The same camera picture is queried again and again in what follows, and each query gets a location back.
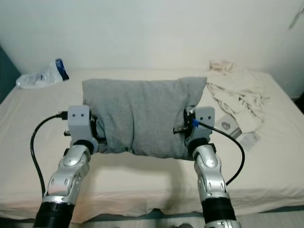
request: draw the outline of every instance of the white towel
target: white towel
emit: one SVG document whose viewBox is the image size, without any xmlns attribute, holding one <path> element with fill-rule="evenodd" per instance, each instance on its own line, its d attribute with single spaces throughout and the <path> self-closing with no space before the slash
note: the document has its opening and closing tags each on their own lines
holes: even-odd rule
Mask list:
<svg viewBox="0 0 304 228">
<path fill-rule="evenodd" d="M 231 114 L 243 133 L 254 132 L 264 121 L 263 82 L 245 68 L 231 62 L 210 62 L 207 87 L 220 107 Z"/>
</svg>

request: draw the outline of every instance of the gray pillow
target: gray pillow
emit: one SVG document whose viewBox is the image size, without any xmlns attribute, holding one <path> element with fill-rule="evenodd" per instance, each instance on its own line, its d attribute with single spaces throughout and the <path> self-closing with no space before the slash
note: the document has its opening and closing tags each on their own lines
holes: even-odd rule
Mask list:
<svg viewBox="0 0 304 228">
<path fill-rule="evenodd" d="M 83 82 L 84 104 L 97 117 L 97 135 L 107 144 L 99 152 L 132 152 L 158 158 L 192 159 L 184 134 L 173 134 L 183 122 L 183 110 L 195 107 L 205 77 L 174 81 L 90 79 Z"/>
</svg>

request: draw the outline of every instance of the mattress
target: mattress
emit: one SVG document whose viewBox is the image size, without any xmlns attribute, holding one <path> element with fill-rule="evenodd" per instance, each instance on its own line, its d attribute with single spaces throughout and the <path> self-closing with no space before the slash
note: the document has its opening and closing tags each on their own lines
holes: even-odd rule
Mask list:
<svg viewBox="0 0 304 228">
<path fill-rule="evenodd" d="M 240 175 L 229 186 L 237 215 L 257 213 L 304 202 L 304 116 L 269 74 L 254 72 L 267 86 L 266 119 L 257 131 L 260 141 L 246 152 Z M 14 88 L 0 106 L 0 216 L 34 218 L 41 203 L 38 176 L 29 141 L 45 118 L 82 103 L 81 82 L 89 78 L 131 80 L 201 76 L 200 70 L 78 70 L 70 80 L 38 90 Z M 213 106 L 216 120 L 225 115 L 208 89 L 199 106 Z M 35 139 L 35 151 L 45 182 L 57 170 L 70 138 L 67 122 L 45 124 Z M 238 169 L 241 154 L 224 136 L 213 133 L 222 174 L 228 180 Z M 130 153 L 94 154 L 84 179 L 73 222 L 99 214 L 139 216 L 159 208 L 165 214 L 201 211 L 192 161 L 157 159 Z"/>
</svg>

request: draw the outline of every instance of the silver robotic arm segment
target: silver robotic arm segment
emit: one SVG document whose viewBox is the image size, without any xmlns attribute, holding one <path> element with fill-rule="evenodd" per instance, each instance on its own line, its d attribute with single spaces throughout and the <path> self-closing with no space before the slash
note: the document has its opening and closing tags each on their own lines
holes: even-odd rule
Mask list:
<svg viewBox="0 0 304 228">
<path fill-rule="evenodd" d="M 61 159 L 58 170 L 51 177 L 42 202 L 75 205 L 81 182 L 89 172 L 90 158 L 90 151 L 86 146 L 72 146 Z"/>
<path fill-rule="evenodd" d="M 203 201 L 213 197 L 229 198 L 221 175 L 221 161 L 211 145 L 202 145 L 193 152 L 194 169 L 198 175 L 199 197 Z"/>
</svg>

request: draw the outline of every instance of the blue connector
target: blue connector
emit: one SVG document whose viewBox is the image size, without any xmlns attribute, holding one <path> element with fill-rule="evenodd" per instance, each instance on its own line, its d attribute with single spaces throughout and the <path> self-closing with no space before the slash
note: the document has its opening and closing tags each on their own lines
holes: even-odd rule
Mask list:
<svg viewBox="0 0 304 228">
<path fill-rule="evenodd" d="M 192 121 L 192 126 L 198 128 L 198 127 L 199 127 L 199 121 L 196 120 L 196 119 L 193 119 L 193 121 Z"/>
</svg>

